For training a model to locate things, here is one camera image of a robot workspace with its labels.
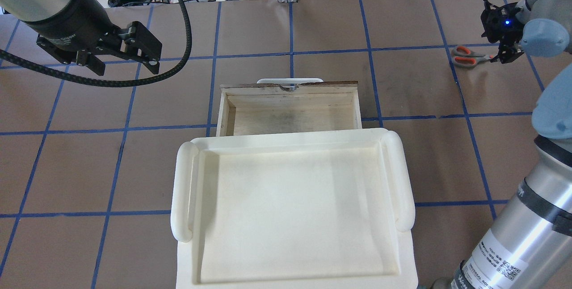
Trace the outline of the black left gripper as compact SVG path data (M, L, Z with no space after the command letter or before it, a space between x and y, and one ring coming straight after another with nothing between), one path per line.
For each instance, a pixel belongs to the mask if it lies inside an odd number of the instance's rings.
M105 10L65 10L37 21L37 33L37 45L56 60L74 62L98 76L106 68L100 55L133 60L159 73L163 44L139 21L121 29Z

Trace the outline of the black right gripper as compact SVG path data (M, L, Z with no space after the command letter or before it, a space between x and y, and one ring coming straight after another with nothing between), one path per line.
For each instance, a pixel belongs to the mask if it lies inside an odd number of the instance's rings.
M498 61L502 64L512 63L524 51L520 45L523 36L524 24L517 20L517 13L522 11L517 2L496 6L488 0L484 2L484 10L481 13L481 23L484 33L490 43L499 43Z

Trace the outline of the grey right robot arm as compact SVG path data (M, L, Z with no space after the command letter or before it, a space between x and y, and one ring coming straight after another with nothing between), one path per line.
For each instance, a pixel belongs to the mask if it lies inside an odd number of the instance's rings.
M571 0L482 0L480 16L496 55L451 50L455 64L507 64L521 55L551 58L571 53ZM531 114L537 136L535 167L517 186L492 226L452 277L433 289L541 289L571 259L571 67L547 85Z

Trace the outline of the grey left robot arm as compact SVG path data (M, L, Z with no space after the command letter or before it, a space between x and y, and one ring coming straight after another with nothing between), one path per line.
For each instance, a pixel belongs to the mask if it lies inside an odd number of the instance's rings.
M120 28L97 0L1 0L2 8L38 33L37 45L60 63L102 76L100 55L139 62L159 73L163 45L139 21Z

